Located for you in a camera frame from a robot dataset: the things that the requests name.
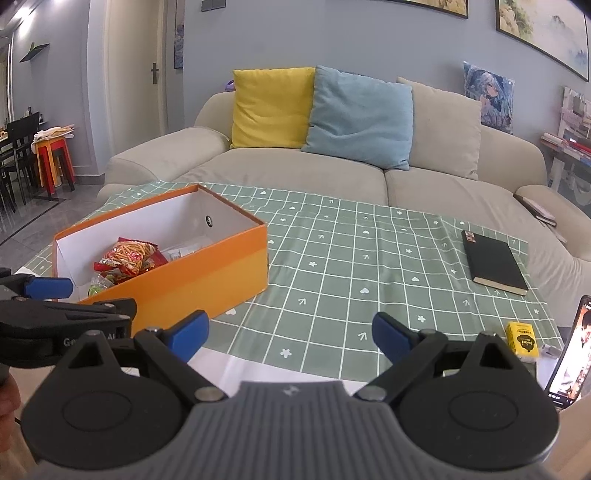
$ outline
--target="snack bag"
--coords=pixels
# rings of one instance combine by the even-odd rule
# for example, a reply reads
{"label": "snack bag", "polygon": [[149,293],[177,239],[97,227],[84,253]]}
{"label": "snack bag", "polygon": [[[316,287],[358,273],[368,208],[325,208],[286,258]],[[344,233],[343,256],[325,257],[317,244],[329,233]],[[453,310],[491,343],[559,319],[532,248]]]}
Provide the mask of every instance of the snack bag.
{"label": "snack bag", "polygon": [[160,250],[156,250],[152,255],[146,258],[146,260],[144,260],[142,269],[139,273],[145,273],[167,263],[168,260],[166,257],[160,252]]}
{"label": "snack bag", "polygon": [[107,288],[114,287],[115,284],[111,281],[113,278],[111,275],[107,275],[103,277],[102,275],[95,274],[90,281],[90,288],[88,289],[88,296],[92,297],[93,295],[97,295],[100,292],[106,290]]}
{"label": "snack bag", "polygon": [[113,275],[117,284],[139,275],[144,261],[157,249],[158,245],[149,242],[119,238],[113,248],[100,261],[95,262],[94,270],[104,277],[107,274]]}

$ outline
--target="framed painting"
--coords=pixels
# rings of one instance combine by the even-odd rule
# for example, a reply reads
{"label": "framed painting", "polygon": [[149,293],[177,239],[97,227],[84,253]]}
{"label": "framed painting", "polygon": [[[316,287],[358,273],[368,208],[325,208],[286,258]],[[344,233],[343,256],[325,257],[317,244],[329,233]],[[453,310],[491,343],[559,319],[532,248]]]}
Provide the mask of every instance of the framed painting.
{"label": "framed painting", "polygon": [[570,0],[496,0],[496,29],[589,81],[587,19]]}
{"label": "framed painting", "polygon": [[174,68],[183,68],[185,0],[177,0],[174,19]]}
{"label": "framed painting", "polygon": [[402,4],[419,5],[456,15],[457,17],[468,18],[468,0],[389,0]]}

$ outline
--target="ceiling light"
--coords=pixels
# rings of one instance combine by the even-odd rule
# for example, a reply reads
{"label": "ceiling light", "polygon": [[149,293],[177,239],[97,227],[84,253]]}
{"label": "ceiling light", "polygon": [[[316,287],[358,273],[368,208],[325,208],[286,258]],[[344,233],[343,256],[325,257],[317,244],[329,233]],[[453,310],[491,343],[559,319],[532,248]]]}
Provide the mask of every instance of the ceiling light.
{"label": "ceiling light", "polygon": [[21,7],[14,16],[17,20],[24,20],[29,15],[31,15],[31,9],[28,7]]}

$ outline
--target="beige pillow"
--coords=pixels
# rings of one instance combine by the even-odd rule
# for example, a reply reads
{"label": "beige pillow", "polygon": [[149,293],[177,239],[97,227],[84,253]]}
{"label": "beige pillow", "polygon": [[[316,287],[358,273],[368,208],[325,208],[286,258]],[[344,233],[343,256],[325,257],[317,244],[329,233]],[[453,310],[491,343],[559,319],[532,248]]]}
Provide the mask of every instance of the beige pillow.
{"label": "beige pillow", "polygon": [[480,102],[401,77],[397,82],[413,87],[410,166],[478,180]]}

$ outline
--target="black notebook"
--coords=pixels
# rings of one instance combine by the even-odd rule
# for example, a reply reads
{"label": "black notebook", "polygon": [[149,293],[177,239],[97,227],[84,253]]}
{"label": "black notebook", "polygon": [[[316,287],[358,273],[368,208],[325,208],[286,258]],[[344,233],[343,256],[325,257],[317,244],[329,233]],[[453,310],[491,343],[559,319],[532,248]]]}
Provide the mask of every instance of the black notebook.
{"label": "black notebook", "polygon": [[527,293],[529,288],[509,245],[466,231],[462,232],[462,239],[474,282],[517,295]]}

